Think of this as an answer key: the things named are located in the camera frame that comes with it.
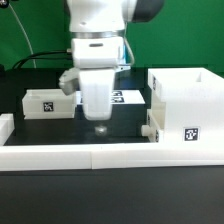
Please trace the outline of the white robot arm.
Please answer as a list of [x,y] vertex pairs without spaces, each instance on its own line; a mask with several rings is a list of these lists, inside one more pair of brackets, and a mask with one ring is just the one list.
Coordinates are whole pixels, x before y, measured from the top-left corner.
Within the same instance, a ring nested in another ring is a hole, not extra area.
[[103,136],[103,124],[112,115],[116,73],[131,67],[134,55],[125,37],[129,22],[148,22],[165,0],[66,0],[73,67],[59,79],[62,91],[81,92],[84,116],[95,121],[95,133]]

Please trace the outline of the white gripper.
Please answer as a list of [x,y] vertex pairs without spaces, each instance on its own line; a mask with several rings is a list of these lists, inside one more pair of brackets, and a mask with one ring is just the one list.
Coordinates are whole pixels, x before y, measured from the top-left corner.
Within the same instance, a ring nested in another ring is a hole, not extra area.
[[[78,70],[84,115],[88,120],[109,120],[115,73],[124,54],[122,37],[71,41],[74,67]],[[94,126],[97,136],[107,135],[105,121]]]

